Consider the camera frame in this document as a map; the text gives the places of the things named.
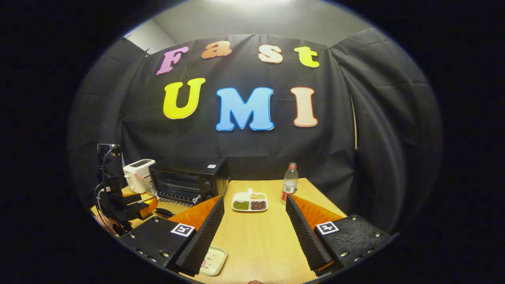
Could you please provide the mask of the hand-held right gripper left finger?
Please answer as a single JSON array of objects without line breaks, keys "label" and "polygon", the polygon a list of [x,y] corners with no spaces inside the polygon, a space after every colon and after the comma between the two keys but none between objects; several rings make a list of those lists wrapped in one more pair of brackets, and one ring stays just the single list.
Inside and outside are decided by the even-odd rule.
[{"label": "hand-held right gripper left finger", "polygon": [[224,213],[224,197],[215,196],[170,218],[150,217],[119,239],[133,253],[159,267],[195,276]]}]

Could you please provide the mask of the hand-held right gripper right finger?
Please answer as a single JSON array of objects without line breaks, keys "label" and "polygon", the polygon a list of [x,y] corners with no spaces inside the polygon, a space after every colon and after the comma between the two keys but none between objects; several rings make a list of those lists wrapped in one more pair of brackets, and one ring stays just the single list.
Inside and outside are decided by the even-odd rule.
[{"label": "hand-held right gripper right finger", "polygon": [[299,196],[286,198],[286,212],[317,276],[355,266],[394,238],[359,215],[343,217]]}]

